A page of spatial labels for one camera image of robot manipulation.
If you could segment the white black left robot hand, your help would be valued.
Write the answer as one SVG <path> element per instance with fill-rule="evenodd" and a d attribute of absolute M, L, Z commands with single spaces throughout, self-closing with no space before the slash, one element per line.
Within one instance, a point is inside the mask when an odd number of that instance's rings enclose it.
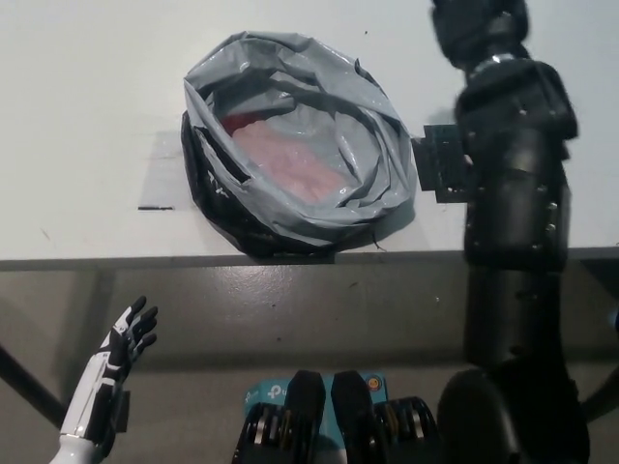
<path fill-rule="evenodd" d="M 157 339 L 153 329 L 158 309 L 147 309 L 146 302 L 141 296 L 128 306 L 89 359 L 60 429 L 63 435 L 99 445 L 114 426 L 124 383 L 134 363 Z"/>

